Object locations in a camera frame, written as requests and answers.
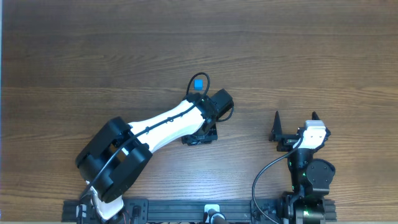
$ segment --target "blue block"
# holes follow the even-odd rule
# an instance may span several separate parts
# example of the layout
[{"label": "blue block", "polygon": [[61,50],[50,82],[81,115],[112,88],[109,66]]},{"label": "blue block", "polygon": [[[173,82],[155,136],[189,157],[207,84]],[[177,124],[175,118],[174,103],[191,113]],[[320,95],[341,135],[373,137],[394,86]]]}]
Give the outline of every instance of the blue block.
[{"label": "blue block", "polygon": [[193,82],[193,89],[194,90],[202,90],[203,89],[203,80],[195,80]]}]

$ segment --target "wooden table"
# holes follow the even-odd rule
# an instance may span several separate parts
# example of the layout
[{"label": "wooden table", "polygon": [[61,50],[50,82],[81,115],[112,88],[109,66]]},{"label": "wooden table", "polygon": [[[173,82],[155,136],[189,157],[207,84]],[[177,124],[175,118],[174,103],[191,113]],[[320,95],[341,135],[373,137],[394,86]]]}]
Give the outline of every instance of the wooden table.
[{"label": "wooden table", "polygon": [[[251,198],[281,156],[274,113],[295,133],[311,112],[332,131],[316,157],[337,173],[340,220],[398,212],[398,2],[4,1],[2,221],[58,221],[85,187],[74,160],[107,120],[177,105],[196,72],[225,88],[233,117],[219,140],[156,152],[126,196]],[[290,189],[285,162],[258,197]]]}]

